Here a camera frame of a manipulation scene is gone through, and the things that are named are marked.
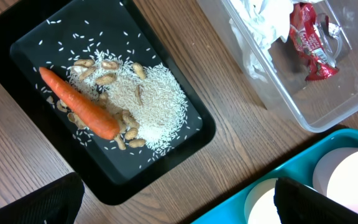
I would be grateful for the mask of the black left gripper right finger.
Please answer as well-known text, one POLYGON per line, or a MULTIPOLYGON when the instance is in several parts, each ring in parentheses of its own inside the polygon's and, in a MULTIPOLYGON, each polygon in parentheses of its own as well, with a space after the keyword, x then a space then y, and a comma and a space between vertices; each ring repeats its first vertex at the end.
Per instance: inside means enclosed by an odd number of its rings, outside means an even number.
POLYGON ((289 177, 276 180, 273 201, 282 224, 358 224, 358 213, 289 177))

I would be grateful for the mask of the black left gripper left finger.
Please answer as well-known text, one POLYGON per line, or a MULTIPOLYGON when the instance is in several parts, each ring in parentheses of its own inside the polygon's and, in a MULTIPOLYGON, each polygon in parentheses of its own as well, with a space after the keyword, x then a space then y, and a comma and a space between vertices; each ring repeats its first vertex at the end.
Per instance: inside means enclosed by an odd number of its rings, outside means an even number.
POLYGON ((0 208, 0 223, 74 223, 84 193, 81 177, 69 173, 0 208))

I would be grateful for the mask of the light green bowl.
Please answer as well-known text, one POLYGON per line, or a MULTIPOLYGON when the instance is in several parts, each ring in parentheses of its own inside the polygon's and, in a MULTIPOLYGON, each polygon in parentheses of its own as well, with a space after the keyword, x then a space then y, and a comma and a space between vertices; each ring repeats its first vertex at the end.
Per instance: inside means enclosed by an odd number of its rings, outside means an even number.
POLYGON ((281 224, 273 198, 277 178, 258 183, 247 195, 244 216, 247 224, 281 224))

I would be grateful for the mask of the pink bowl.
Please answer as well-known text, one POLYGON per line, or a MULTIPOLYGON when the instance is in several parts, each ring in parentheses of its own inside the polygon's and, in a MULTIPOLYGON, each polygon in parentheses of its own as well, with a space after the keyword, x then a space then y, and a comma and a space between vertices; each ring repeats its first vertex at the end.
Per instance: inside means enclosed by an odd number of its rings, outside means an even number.
POLYGON ((342 147, 325 154, 314 169, 313 188, 358 213, 358 148, 342 147))

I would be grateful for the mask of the orange carrot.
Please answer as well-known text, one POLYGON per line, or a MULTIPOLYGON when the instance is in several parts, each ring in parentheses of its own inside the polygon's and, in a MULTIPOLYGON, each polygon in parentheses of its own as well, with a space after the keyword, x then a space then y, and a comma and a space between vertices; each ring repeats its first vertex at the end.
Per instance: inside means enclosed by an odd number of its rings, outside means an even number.
POLYGON ((97 136, 113 140, 120 131, 118 122, 53 71, 39 67, 42 80, 97 136))

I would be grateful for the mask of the pile of white rice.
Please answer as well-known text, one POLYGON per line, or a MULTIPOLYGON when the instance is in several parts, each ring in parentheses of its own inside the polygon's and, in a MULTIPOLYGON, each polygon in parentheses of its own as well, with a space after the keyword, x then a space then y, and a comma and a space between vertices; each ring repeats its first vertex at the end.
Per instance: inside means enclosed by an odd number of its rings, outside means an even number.
POLYGON ((202 127, 181 85, 119 1, 72 1, 24 38, 46 66, 111 114, 130 120, 120 141, 101 139, 40 81, 35 85, 89 151, 132 177, 179 148, 202 127))

